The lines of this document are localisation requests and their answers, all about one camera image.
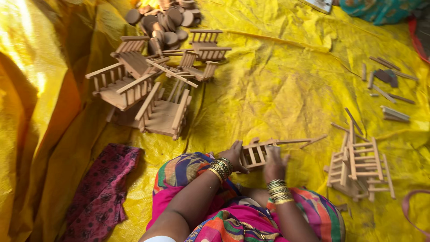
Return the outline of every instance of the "wooden chair backrest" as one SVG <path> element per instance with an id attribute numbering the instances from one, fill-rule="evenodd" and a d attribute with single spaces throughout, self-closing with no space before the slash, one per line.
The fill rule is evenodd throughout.
<path id="1" fill-rule="evenodd" d="M 190 44 L 193 42 L 217 43 L 216 39 L 218 38 L 218 34 L 222 34 L 222 30 L 211 30 L 211 29 L 190 29 L 190 32 L 193 34 L 193 38 Z"/>
<path id="2" fill-rule="evenodd" d="M 118 54 L 129 51 L 141 52 L 145 41 L 149 40 L 148 36 L 122 36 L 123 41 L 115 51 Z"/>
<path id="3" fill-rule="evenodd" d="M 181 61 L 179 63 L 179 66 L 189 67 L 193 66 L 194 61 L 196 60 L 196 57 L 199 55 L 197 53 L 191 52 L 191 51 L 185 51 L 182 55 Z"/>

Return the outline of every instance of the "miniature wooden chair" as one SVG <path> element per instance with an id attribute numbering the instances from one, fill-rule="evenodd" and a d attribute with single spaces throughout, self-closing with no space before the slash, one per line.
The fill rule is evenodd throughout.
<path id="1" fill-rule="evenodd" d="M 185 114 L 191 103 L 190 90 L 185 89 L 179 104 L 160 100 L 160 82 L 156 82 L 145 102 L 135 116 L 139 121 L 140 131 L 158 133 L 172 136 L 177 140 L 183 124 L 185 124 Z"/>
<path id="2" fill-rule="evenodd" d="M 142 77 L 148 68 L 146 59 L 152 58 L 142 55 L 142 48 L 148 36 L 122 36 L 123 41 L 111 56 L 122 63 L 127 71 L 136 79 Z"/>
<path id="3" fill-rule="evenodd" d="M 193 75 L 192 78 L 198 81 L 206 81 L 214 76 L 215 69 L 219 65 L 218 62 L 206 61 L 206 67 L 204 71 L 201 71 L 193 67 L 194 60 L 198 57 L 196 53 L 191 51 L 185 51 L 181 58 L 178 68 L 183 71 L 187 71 L 189 74 Z"/>
<path id="4" fill-rule="evenodd" d="M 94 96 L 99 96 L 121 111 L 125 111 L 146 96 L 147 89 L 151 86 L 152 78 L 160 74 L 160 72 L 152 71 L 134 80 L 127 77 L 124 65 L 117 63 L 89 73 L 85 75 L 85 78 L 94 80 Z"/>
<path id="5" fill-rule="evenodd" d="M 194 52 L 198 54 L 198 61 L 223 60 L 225 53 L 231 50 L 230 47 L 217 46 L 216 39 L 218 34 L 222 34 L 221 30 L 190 29 L 190 32 L 193 34 L 190 44 L 193 46 Z"/>

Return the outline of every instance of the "wooden block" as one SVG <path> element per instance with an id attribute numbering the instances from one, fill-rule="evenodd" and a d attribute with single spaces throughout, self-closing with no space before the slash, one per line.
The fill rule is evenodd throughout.
<path id="1" fill-rule="evenodd" d="M 375 89 L 377 92 L 379 92 L 381 95 L 383 95 L 390 102 L 397 103 L 392 97 L 390 97 L 386 92 L 384 92 L 383 90 L 381 90 L 378 86 L 373 85 L 373 89 Z"/>
<path id="2" fill-rule="evenodd" d="M 345 111 L 347 111 L 347 114 L 349 115 L 349 117 L 352 120 L 352 123 L 354 124 L 354 126 L 357 128 L 358 132 L 363 135 L 363 132 L 361 131 L 360 127 L 358 126 L 358 123 L 355 121 L 354 117 L 352 116 L 352 114 L 349 112 L 349 109 L 347 107 L 345 107 Z"/>
<path id="3" fill-rule="evenodd" d="M 401 77 L 404 77 L 404 78 L 408 78 L 408 79 L 411 79 L 411 80 L 414 80 L 414 81 L 418 81 L 419 80 L 418 78 L 416 78 L 414 76 L 411 76 L 411 75 L 408 75 L 408 74 L 405 74 L 405 73 L 402 73 L 402 72 L 399 72 L 399 71 L 393 70 L 393 72 L 394 72 L 394 74 L 396 74 L 398 76 L 401 76 Z"/>
<path id="4" fill-rule="evenodd" d="M 335 124 L 335 123 L 333 123 L 333 122 L 331 122 L 330 124 L 331 124 L 332 126 L 334 126 L 334 127 L 338 128 L 338 129 L 340 129 L 340 130 L 343 130 L 343 131 L 345 131 L 345 132 L 349 133 L 349 130 L 347 130 L 346 128 L 344 128 L 344 127 L 342 127 L 342 126 L 340 126 L 340 125 L 338 125 L 338 124 Z M 356 134 L 356 133 L 355 133 L 355 136 L 356 136 L 356 137 L 358 137 L 358 138 L 360 138 L 360 139 L 362 139 L 362 140 L 364 140 L 364 141 L 366 141 L 366 142 L 370 142 L 370 140 L 366 139 L 365 137 L 363 137 L 363 136 L 361 136 L 361 135 L 359 135 L 359 134 Z"/>
<path id="5" fill-rule="evenodd" d="M 373 88 L 373 78 L 374 78 L 375 74 L 373 71 L 370 72 L 370 76 L 369 76 L 369 83 L 367 84 L 367 88 L 368 89 L 372 89 Z"/>
<path id="6" fill-rule="evenodd" d="M 363 63 L 363 65 L 362 65 L 362 72 L 361 72 L 361 80 L 362 81 L 366 81 L 366 75 L 367 75 L 366 64 Z"/>
<path id="7" fill-rule="evenodd" d="M 412 100 L 409 100 L 409 99 L 407 99 L 407 98 L 404 98 L 404 97 L 401 97 L 401 96 L 398 96 L 398 95 L 394 95 L 394 94 L 392 94 L 392 93 L 387 93 L 390 97 L 392 97 L 392 98 L 395 98 L 395 99 L 398 99 L 398 100 L 402 100 L 402 101 L 405 101 L 405 102 L 408 102 L 408 103 L 410 103 L 410 104 L 415 104 L 415 102 L 414 101 L 412 101 Z"/>
<path id="8" fill-rule="evenodd" d="M 385 59 L 382 59 L 381 57 L 378 57 L 378 59 L 379 59 L 380 61 L 382 61 L 382 62 L 384 62 L 384 63 L 386 63 L 386 64 L 390 65 L 390 66 L 391 66 L 391 68 L 394 68 L 394 69 L 396 69 L 396 70 L 400 71 L 400 68 L 399 68 L 398 66 L 396 66 L 395 64 L 393 64 L 393 63 L 391 63 L 391 62 L 389 62 L 389 61 L 387 61 L 387 60 L 385 60 Z"/>
<path id="9" fill-rule="evenodd" d="M 378 69 L 378 70 L 375 72 L 375 76 L 376 76 L 377 78 L 381 79 L 381 81 L 383 81 L 383 82 L 385 82 L 385 83 L 388 83 L 388 84 L 390 84 L 390 83 L 391 83 L 391 81 L 393 80 L 393 78 L 392 78 L 389 74 L 387 74 L 386 72 L 384 72 L 384 71 L 383 71 L 383 70 L 381 70 L 381 69 Z"/>

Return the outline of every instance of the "pink cloth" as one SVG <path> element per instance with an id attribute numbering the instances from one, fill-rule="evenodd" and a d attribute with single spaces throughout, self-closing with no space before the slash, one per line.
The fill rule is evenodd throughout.
<path id="1" fill-rule="evenodd" d="M 134 169 L 139 148 L 106 146 L 80 182 L 66 215 L 62 241 L 101 242 L 125 220 L 126 175 Z"/>

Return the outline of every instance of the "yellow tarpaulin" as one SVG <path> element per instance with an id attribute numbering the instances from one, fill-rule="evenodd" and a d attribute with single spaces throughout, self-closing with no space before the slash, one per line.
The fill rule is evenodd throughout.
<path id="1" fill-rule="evenodd" d="M 91 96 L 86 73 L 114 64 L 109 54 L 119 37 L 136 35 L 123 16 L 126 0 L 1 0 L 0 10 L 0 241 L 53 242 L 65 230 L 65 214 L 86 170 L 108 143 L 143 149 L 127 176 L 128 219 L 108 241 L 137 241 L 151 219 L 158 168 L 183 152 L 215 153 L 236 139 L 328 137 L 292 155 L 287 185 L 306 186 L 342 213 L 347 241 L 421 241 L 404 218 L 401 201 L 413 189 L 430 189 L 429 66 L 412 46 L 407 24 L 373 26 L 339 7 L 329 15 L 299 1 L 199 0 L 201 29 L 221 29 L 218 45 L 232 47 L 213 81 L 193 89 L 182 137 L 141 134 L 106 123 L 110 106 Z M 381 89 L 416 101 L 390 103 L 370 97 L 361 81 L 380 56 L 419 81 L 399 78 L 399 88 L 376 79 Z M 171 64 L 177 64 L 172 58 Z M 172 80 L 160 80 L 166 87 Z M 411 123 L 382 120 L 381 105 L 411 116 Z M 374 203 L 353 202 L 326 187 L 331 153 L 339 150 L 348 107 L 367 137 L 387 155 L 397 200 L 378 193 Z M 264 187 L 262 173 L 233 175 L 234 182 Z M 430 230 L 430 196 L 411 200 L 411 220 Z"/>

